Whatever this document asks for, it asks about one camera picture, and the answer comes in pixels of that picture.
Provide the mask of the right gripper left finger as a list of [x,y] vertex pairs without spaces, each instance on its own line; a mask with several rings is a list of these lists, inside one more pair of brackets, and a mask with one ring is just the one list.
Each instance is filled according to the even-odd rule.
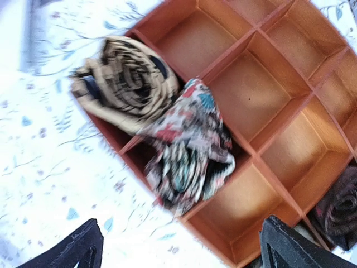
[[102,265],[104,237],[96,219],[89,219],[46,252],[18,268],[90,267]]

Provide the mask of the cream floral paisley tie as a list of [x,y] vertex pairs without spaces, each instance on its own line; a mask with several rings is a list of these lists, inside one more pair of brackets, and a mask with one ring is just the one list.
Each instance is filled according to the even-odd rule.
[[214,196],[235,169],[230,132],[200,79],[189,80],[173,106],[137,135],[156,150],[145,168],[147,181],[177,217]]

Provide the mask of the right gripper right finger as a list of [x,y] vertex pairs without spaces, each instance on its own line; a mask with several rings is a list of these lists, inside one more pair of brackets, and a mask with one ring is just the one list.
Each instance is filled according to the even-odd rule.
[[264,220],[259,240],[263,267],[356,267],[304,238],[276,216]]

